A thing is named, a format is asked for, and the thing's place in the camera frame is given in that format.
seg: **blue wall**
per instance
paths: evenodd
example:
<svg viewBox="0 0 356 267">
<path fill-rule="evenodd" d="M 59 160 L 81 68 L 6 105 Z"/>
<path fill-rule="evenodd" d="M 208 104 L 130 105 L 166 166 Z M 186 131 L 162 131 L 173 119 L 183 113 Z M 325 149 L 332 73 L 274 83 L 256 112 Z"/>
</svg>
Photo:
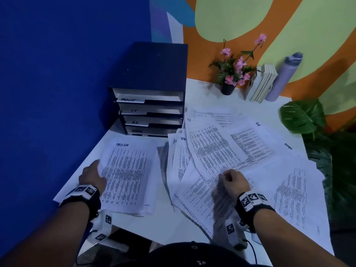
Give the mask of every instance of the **blue wall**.
<svg viewBox="0 0 356 267">
<path fill-rule="evenodd" d="M 116 118 L 114 64 L 150 41 L 149 0 L 0 0 L 0 257 Z"/>
</svg>

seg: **office desk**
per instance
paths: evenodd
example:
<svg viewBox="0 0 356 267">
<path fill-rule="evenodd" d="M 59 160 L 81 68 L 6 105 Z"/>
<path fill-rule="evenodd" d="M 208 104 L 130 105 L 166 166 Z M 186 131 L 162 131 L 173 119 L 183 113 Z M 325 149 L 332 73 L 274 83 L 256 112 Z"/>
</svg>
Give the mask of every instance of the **office desk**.
<svg viewBox="0 0 356 267">
<path fill-rule="evenodd" d="M 297 149 L 299 155 L 306 157 L 304 143 L 301 136 L 299 134 L 291 134 L 279 120 L 279 107 L 290 100 L 290 98 L 279 97 L 275 102 L 264 100 L 261 104 L 244 101 L 240 89 L 236 88 L 230 96 L 225 96 L 221 94 L 216 84 L 193 79 L 187 79 L 185 94 L 186 107 L 229 106 L 236 107 L 236 110 L 239 112 L 246 112 L 252 115 L 259 122 L 264 123 L 279 132 L 279 134 L 285 138 L 286 141 L 290 142 L 292 146 Z M 100 158 L 105 147 L 105 143 L 109 139 L 117 137 L 118 134 L 123 134 L 123 129 L 121 124 L 116 122 L 99 141 L 80 167 L 75 171 L 65 186 L 61 189 L 60 193 L 58 193 L 55 197 L 55 200 L 61 200 L 67 192 L 76 186 L 78 177 L 82 173 L 83 168 L 90 165 L 92 161 Z M 136 137 L 137 140 L 142 141 L 143 144 L 148 139 L 147 137 L 142 136 L 127 137 Z M 159 146 L 164 146 L 167 142 L 167 138 L 154 138 L 154 140 L 157 141 Z M 174 242 L 189 241 L 209 242 L 209 239 L 198 228 L 198 226 L 192 223 L 182 213 L 173 211 L 171 201 L 163 183 L 160 184 L 158 191 L 156 209 L 153 215 L 135 217 L 120 213 L 113 213 L 113 225 L 163 245 Z M 263 265 L 272 265 L 265 249 L 261 245 L 253 242 L 249 233 L 246 233 L 246 237 L 253 244 L 258 263 Z M 250 246 L 244 251 L 244 253 L 248 262 L 255 263 L 255 258 Z"/>
</svg>

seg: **mural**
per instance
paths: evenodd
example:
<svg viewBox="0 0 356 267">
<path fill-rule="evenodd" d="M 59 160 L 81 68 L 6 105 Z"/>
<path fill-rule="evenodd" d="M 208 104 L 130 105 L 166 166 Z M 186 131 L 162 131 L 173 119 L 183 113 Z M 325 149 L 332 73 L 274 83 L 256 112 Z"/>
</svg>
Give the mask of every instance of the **mural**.
<svg viewBox="0 0 356 267">
<path fill-rule="evenodd" d="M 249 64 L 276 66 L 296 51 L 304 60 L 282 95 L 320 98 L 327 123 L 341 128 L 356 116 L 356 0 L 150 0 L 154 42 L 186 43 L 188 75 L 214 82 L 208 64 L 223 39 L 233 52 L 267 40 Z"/>
</svg>

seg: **painted wall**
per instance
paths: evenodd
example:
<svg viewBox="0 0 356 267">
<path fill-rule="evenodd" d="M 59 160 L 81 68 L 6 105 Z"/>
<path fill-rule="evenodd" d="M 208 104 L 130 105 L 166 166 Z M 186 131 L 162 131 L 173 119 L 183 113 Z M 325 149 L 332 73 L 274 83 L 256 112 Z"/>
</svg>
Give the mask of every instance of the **painted wall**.
<svg viewBox="0 0 356 267">
<path fill-rule="evenodd" d="M 116 119 L 115 63 L 151 28 L 149 0 L 1 0 L 0 22 L 1 257 Z"/>
<path fill-rule="evenodd" d="M 208 64 L 220 57 L 223 39 L 238 53 L 264 33 L 249 64 L 277 65 L 304 53 L 283 96 L 320 98 L 333 130 L 356 116 L 356 0 L 150 0 L 150 6 L 153 41 L 189 45 L 189 78 L 214 82 L 217 71 Z M 166 22 L 165 31 L 155 22 Z"/>
</svg>

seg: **black wrist strap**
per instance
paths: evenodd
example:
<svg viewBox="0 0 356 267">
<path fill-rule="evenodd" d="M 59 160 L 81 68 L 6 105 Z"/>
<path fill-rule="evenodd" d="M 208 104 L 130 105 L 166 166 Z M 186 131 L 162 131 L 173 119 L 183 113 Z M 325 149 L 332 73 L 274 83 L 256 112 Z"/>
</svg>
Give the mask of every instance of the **black wrist strap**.
<svg viewBox="0 0 356 267">
<path fill-rule="evenodd" d="M 269 209 L 275 211 L 266 197 L 255 191 L 241 193 L 235 206 L 236 212 L 241 220 L 247 224 L 251 232 L 255 232 L 253 218 L 260 209 Z"/>
<path fill-rule="evenodd" d="M 91 221 L 101 208 L 100 192 L 92 185 L 79 185 L 64 197 L 58 208 L 69 202 L 84 202 L 89 208 L 88 221 Z"/>
</svg>

